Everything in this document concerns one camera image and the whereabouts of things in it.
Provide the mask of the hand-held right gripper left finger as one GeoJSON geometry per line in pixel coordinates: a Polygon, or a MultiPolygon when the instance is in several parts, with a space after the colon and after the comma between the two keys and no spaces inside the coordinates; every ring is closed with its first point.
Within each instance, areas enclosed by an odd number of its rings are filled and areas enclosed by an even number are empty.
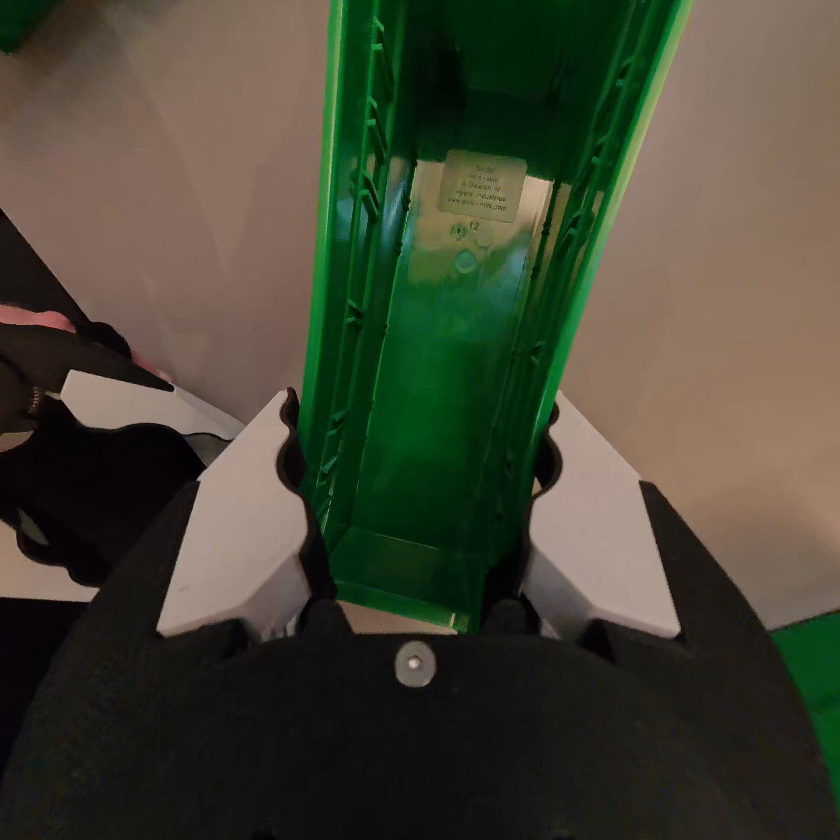
{"type": "Polygon", "coordinates": [[[283,637],[316,594],[320,535],[300,493],[299,401],[280,391],[198,480],[156,632],[175,637],[239,621],[283,637]]]}

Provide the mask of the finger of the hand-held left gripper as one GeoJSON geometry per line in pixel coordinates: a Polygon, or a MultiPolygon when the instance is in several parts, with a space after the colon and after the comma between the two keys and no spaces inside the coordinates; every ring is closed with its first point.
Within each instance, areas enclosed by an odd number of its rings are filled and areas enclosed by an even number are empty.
{"type": "Polygon", "coordinates": [[[204,468],[168,427],[42,427],[2,453],[2,520],[27,559],[101,585],[204,468]]]}
{"type": "Polygon", "coordinates": [[[70,371],[59,398],[79,423],[93,428],[157,424],[182,435],[210,434],[223,440],[236,438],[245,428],[233,416],[178,386],[166,391],[70,371]]]}

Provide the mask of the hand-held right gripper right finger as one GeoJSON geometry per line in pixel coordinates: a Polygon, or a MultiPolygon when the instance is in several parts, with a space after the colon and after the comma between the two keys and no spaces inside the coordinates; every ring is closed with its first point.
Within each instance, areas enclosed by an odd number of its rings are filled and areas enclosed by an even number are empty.
{"type": "Polygon", "coordinates": [[[550,424],[559,476],[532,504],[522,593],[543,635],[579,639],[605,621],[664,639],[680,623],[640,475],[557,392],[550,424]]]}

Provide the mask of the green plastic bin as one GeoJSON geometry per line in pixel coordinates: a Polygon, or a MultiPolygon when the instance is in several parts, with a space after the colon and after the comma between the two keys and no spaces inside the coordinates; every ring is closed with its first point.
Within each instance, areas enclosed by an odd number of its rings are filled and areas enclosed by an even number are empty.
{"type": "Polygon", "coordinates": [[[299,435],[339,595],[476,633],[691,2],[332,2],[299,435]]]}
{"type": "Polygon", "coordinates": [[[12,55],[36,31],[58,1],[1,1],[1,51],[12,55]]]}

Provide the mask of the stack of nested green bins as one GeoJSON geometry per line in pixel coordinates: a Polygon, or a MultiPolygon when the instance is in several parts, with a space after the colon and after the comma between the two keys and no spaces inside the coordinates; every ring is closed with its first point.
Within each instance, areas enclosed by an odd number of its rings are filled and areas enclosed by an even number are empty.
{"type": "Polygon", "coordinates": [[[772,631],[812,719],[839,798],[839,611],[772,631]]]}

